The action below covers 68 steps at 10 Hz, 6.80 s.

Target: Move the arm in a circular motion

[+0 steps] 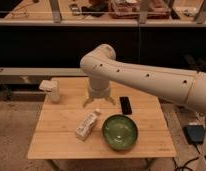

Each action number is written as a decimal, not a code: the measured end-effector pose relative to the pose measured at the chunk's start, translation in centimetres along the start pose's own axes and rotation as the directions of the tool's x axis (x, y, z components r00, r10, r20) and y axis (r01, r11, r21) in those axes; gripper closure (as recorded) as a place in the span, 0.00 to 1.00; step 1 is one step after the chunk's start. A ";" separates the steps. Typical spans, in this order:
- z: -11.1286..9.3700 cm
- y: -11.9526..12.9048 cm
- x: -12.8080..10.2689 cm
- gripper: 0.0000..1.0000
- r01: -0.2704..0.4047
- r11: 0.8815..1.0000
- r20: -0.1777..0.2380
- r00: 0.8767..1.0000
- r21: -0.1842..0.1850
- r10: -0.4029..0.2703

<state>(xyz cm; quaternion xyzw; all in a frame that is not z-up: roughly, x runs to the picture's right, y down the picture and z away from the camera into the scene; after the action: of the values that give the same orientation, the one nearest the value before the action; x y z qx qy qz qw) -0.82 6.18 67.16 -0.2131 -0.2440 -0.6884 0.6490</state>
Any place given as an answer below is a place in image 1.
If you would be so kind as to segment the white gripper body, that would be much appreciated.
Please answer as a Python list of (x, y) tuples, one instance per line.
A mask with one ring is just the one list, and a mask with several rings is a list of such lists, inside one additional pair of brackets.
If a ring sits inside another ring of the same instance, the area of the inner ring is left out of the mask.
[(89, 78), (88, 93), (90, 98), (107, 98), (110, 96), (110, 83), (107, 79)]

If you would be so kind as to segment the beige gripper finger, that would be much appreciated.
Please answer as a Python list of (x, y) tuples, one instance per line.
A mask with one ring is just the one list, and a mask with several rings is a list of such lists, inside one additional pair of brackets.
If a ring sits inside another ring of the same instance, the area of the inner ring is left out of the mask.
[(116, 102), (112, 97), (106, 97), (105, 99), (106, 99), (106, 101), (110, 102), (111, 104), (116, 105)]
[(91, 103), (93, 101), (93, 98), (87, 98), (84, 103), (83, 103), (83, 107), (86, 107), (89, 103)]

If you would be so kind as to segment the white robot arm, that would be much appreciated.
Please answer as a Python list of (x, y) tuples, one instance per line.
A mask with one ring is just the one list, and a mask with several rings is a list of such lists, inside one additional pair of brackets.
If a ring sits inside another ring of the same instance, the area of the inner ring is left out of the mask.
[(82, 57), (81, 70), (89, 76), (90, 98), (109, 97), (109, 81), (147, 92), (191, 110), (206, 113), (206, 73), (122, 63), (115, 50), (101, 44)]

